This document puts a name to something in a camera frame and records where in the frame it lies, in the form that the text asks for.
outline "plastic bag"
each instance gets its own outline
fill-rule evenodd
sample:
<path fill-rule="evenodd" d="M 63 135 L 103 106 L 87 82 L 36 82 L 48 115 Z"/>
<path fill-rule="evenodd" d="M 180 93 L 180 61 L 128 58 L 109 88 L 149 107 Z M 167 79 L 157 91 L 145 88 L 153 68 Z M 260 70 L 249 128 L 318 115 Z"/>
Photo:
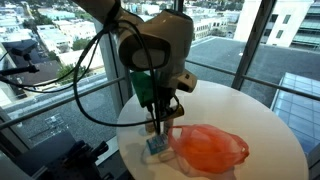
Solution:
<path fill-rule="evenodd" d="M 175 139 L 174 128 L 181 128 Z M 236 164 L 243 163 L 249 155 L 249 147 L 240 137 L 211 125 L 173 126 L 168 133 L 169 145 L 193 168 L 223 173 Z"/>

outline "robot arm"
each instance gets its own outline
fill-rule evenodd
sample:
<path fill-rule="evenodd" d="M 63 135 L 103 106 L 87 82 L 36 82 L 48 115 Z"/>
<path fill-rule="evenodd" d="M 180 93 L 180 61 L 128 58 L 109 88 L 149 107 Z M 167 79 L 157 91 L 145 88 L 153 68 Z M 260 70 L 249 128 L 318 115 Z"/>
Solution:
<path fill-rule="evenodd" d="M 189 16 L 163 10 L 156 17 L 143 22 L 137 15 L 121 8 L 115 0 L 74 1 L 101 23 L 109 18 L 135 24 L 150 52 L 158 86 L 171 89 L 172 93 L 176 89 L 193 91 L 197 78 L 185 69 L 193 34 L 193 21 Z M 133 29 L 127 24 L 119 24 L 113 34 L 121 62 L 133 71 L 148 70 L 146 54 Z"/>

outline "green component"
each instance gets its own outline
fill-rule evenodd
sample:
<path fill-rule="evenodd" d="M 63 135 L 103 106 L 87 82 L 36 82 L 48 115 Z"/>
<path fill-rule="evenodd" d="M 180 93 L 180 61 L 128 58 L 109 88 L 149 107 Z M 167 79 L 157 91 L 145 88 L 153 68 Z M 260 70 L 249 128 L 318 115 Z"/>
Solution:
<path fill-rule="evenodd" d="M 132 72 L 130 77 L 141 107 L 153 103 L 151 77 L 144 72 Z"/>

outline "white round table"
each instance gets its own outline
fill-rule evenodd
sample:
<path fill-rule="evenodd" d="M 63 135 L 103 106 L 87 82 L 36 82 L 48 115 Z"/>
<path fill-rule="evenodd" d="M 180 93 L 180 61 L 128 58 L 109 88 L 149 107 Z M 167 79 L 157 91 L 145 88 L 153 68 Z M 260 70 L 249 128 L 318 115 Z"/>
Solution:
<path fill-rule="evenodd" d="M 193 93 L 177 91 L 185 115 L 174 125 L 210 124 L 240 136 L 249 145 L 245 162 L 223 174 L 196 171 L 186 165 L 171 148 L 151 156 L 146 140 L 154 136 L 144 125 L 117 128 L 122 159 L 136 180 L 241 179 L 307 180 L 308 166 L 303 150 L 285 123 L 269 108 L 230 87 L 198 81 Z M 118 123 L 145 120 L 133 96 L 122 109 Z"/>

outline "city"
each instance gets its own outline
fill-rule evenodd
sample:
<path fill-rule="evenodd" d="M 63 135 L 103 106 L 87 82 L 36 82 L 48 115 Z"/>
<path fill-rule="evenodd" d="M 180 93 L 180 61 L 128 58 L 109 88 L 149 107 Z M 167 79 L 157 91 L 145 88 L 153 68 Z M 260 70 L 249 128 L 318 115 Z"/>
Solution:
<path fill-rule="evenodd" d="M 236 72 L 258 12 L 260 4 L 257 2 L 261 1 L 184 2 L 183 11 L 194 22 L 193 45 L 187 59 Z M 139 15 L 145 21 L 159 14 L 161 10 L 172 9 L 174 6 L 173 1 L 129 0 L 121 3 L 124 9 Z M 30 56 L 31 62 L 40 71 L 35 74 L 22 73 L 8 77 L 15 83 L 37 85 L 64 76 L 74 67 L 82 50 L 96 34 L 96 21 L 70 0 L 44 2 L 16 0 L 5 1 L 0 6 L 0 55 L 3 56 L 3 60 L 0 60 L 0 70 L 28 65 L 23 58 L 13 55 L 10 49 L 24 46 L 29 41 L 37 42 Z M 314 95 L 320 95 L 320 85 L 317 85 L 320 81 L 320 1 L 300 0 L 294 3 L 279 1 L 260 44 L 249 74 L 281 84 L 281 79 L 286 73 L 293 73 L 311 79 L 315 84 L 311 87 Z M 83 66 L 87 67 L 88 64 L 89 57 L 85 59 Z M 218 82 L 226 86 L 232 83 L 233 77 L 229 75 L 212 72 L 190 63 L 186 63 L 186 67 L 201 80 Z M 102 52 L 98 48 L 89 72 L 80 82 L 83 83 L 81 86 L 85 89 L 93 82 L 108 80 L 106 73 Z M 64 82 L 37 87 L 35 90 L 63 88 L 70 82 L 67 78 Z M 258 87 L 248 82 L 245 83 L 243 91 L 264 105 L 274 108 L 276 113 L 282 110 L 276 103 L 279 99 L 275 89 Z M 71 90 L 55 94 L 39 94 L 0 82 L 0 106 L 10 118 L 15 119 L 34 111 L 44 103 L 54 102 L 60 95 L 67 96 L 70 93 Z M 83 101 L 88 111 L 97 118 L 107 117 L 115 123 L 117 115 L 113 104 L 110 103 L 111 99 L 110 89 L 104 88 L 85 96 Z M 311 112 L 313 120 L 310 120 L 314 123 L 310 125 L 313 135 L 302 133 L 301 138 L 298 137 L 301 144 L 306 142 L 312 144 L 305 145 L 306 153 L 320 142 L 320 135 L 317 135 L 320 133 L 320 106 L 314 107 Z M 52 136 L 53 132 L 65 129 L 69 129 L 76 139 L 84 139 L 93 146 L 115 136 L 114 128 L 93 124 L 81 116 L 75 102 L 33 117 L 18 124 L 17 127 L 32 145 Z"/>

